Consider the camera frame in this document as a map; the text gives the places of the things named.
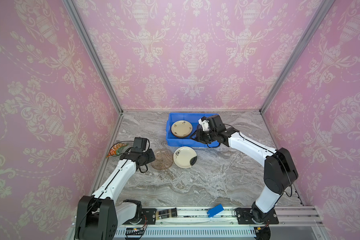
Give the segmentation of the small circuit board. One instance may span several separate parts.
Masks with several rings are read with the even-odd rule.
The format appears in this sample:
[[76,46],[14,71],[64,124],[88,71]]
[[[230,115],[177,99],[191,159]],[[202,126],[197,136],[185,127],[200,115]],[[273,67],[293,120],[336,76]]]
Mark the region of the small circuit board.
[[146,228],[126,228],[126,236],[143,236]]

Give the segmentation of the cream plate with black patch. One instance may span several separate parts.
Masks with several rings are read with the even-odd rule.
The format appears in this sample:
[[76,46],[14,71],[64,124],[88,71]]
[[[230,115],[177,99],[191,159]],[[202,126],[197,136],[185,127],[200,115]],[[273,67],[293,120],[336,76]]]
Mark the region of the cream plate with black patch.
[[180,168],[192,167],[198,159],[196,151],[190,147],[180,147],[175,150],[173,155],[174,163]]

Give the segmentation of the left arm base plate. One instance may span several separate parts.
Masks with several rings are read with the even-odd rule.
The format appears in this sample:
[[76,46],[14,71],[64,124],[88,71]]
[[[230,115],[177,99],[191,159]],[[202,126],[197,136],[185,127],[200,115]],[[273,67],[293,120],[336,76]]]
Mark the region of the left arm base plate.
[[143,208],[141,210],[137,210],[135,217],[129,220],[129,223],[132,225],[155,225],[156,212],[157,209],[154,208]]

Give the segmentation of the blue plastic bin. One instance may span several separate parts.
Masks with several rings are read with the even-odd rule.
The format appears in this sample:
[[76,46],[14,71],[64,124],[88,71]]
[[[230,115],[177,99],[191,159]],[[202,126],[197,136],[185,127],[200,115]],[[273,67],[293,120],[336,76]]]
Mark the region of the blue plastic bin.
[[177,121],[187,121],[191,123],[193,127],[193,134],[198,126],[198,121],[202,117],[210,117],[216,115],[212,114],[204,114],[204,113],[169,113],[169,117],[166,125],[166,141],[168,146],[170,147],[191,147],[191,148],[207,148],[208,146],[190,139],[190,137],[185,138],[177,138],[172,134],[171,127]]

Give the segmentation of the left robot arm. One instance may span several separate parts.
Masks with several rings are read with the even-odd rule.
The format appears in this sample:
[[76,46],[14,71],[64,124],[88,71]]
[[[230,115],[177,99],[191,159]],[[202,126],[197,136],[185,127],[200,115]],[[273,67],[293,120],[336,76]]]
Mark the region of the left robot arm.
[[155,159],[152,149],[123,153],[115,170],[100,188],[79,200],[75,239],[112,240],[117,228],[122,224],[144,224],[140,201],[125,200],[119,206],[116,206],[115,202],[136,171],[142,166],[147,167],[147,164]]

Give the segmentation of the brown tinted glass plate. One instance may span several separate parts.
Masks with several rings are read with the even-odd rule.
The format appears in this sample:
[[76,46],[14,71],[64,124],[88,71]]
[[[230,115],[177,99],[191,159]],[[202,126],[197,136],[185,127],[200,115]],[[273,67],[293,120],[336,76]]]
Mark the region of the brown tinted glass plate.
[[151,163],[155,170],[166,170],[173,164],[173,153],[168,149],[158,149],[155,152],[155,158]]

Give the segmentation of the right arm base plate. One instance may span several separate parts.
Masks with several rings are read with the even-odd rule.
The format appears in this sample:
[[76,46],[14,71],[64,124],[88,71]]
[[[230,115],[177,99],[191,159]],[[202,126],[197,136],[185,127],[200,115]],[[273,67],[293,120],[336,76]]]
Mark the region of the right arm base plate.
[[263,213],[260,210],[253,210],[251,208],[236,208],[234,216],[237,218],[239,225],[279,224],[275,209],[270,210],[268,213]]

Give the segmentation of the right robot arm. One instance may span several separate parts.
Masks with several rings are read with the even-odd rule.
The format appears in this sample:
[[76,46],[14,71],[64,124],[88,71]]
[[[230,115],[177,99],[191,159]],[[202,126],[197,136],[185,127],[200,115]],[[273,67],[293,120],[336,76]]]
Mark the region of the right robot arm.
[[235,128],[228,128],[218,133],[198,129],[191,135],[191,139],[205,145],[218,142],[244,153],[264,168],[265,186],[252,204],[251,210],[255,223],[262,224],[269,215],[272,215],[276,203],[286,189],[292,188],[292,184],[299,178],[292,156],[287,149],[269,148],[246,137]]

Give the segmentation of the black cylinder on rail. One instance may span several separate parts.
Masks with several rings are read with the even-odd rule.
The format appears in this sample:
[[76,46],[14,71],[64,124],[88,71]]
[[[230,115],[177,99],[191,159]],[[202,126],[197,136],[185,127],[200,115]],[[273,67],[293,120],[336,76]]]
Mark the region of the black cylinder on rail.
[[177,208],[158,210],[155,213],[156,220],[163,220],[168,218],[176,218],[178,216]]

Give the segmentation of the aluminium rail frame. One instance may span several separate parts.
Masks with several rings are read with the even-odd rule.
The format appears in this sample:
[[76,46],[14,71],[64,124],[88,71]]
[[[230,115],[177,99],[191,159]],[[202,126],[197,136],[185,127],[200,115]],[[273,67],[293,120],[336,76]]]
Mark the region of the aluminium rail frame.
[[[211,207],[148,207],[158,210],[177,208],[178,216],[156,220],[155,225],[124,223],[112,240],[328,240],[326,230],[314,207],[275,207],[279,224],[239,225],[236,208],[209,218]],[[126,236],[126,228],[146,228],[143,236]]]

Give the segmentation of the yellow floral plate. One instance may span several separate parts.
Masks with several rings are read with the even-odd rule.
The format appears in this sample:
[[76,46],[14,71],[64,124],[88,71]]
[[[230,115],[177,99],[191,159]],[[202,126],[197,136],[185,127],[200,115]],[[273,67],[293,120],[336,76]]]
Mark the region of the yellow floral plate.
[[192,131],[192,124],[185,120],[176,121],[171,126],[171,133],[177,138],[186,138],[192,133]]

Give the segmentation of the blue card on rail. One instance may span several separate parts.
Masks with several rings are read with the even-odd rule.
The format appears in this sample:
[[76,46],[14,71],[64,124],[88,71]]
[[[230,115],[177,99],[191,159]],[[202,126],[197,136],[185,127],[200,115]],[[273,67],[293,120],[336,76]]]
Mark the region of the blue card on rail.
[[224,207],[221,204],[219,204],[219,205],[209,209],[207,211],[207,215],[209,218],[213,218],[216,215],[220,214],[222,211],[224,211]]

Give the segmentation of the green red snack packet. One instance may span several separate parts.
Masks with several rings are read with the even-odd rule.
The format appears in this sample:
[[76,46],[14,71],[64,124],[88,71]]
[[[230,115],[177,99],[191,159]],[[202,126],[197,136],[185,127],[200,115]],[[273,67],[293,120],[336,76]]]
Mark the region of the green red snack packet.
[[114,144],[108,154],[107,154],[107,158],[109,157],[116,157],[116,156],[119,156],[123,153],[124,149],[128,146],[129,144],[127,142],[119,142],[119,143],[116,143]]

